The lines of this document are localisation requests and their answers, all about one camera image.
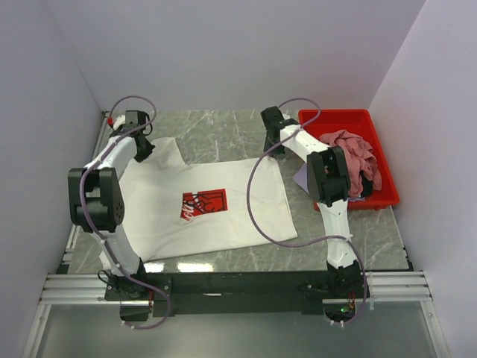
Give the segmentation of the white t shirt red print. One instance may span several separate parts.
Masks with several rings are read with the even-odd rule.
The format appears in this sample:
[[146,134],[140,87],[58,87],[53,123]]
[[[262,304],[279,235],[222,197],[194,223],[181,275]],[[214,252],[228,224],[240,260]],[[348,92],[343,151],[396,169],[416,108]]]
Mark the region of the white t shirt red print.
[[153,144],[119,181],[124,231],[144,262],[297,237],[275,159],[187,165],[175,139]]

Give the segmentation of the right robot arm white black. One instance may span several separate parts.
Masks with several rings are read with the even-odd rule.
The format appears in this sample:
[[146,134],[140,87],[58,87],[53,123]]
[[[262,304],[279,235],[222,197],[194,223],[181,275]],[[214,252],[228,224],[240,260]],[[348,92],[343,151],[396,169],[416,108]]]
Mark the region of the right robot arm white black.
[[263,110],[261,117],[266,130],[264,154],[281,154],[289,149],[306,164],[308,193],[318,204],[325,229],[325,237],[312,243],[327,243],[328,274],[323,290],[336,298],[347,298],[353,293],[361,293],[365,298],[366,274],[351,242],[348,221],[351,182],[344,150],[314,138],[278,107]]

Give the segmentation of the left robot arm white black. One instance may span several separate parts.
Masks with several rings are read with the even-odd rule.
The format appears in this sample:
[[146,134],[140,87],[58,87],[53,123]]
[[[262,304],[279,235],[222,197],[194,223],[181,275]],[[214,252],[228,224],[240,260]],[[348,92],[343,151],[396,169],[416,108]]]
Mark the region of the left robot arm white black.
[[144,130],[150,116],[140,110],[125,112],[106,147],[90,163],[68,173],[69,212],[72,223],[89,233],[110,264],[111,286],[122,285],[129,298],[139,300],[149,290],[141,258],[132,249],[123,228],[125,204],[119,180],[131,160],[141,163],[152,154]]

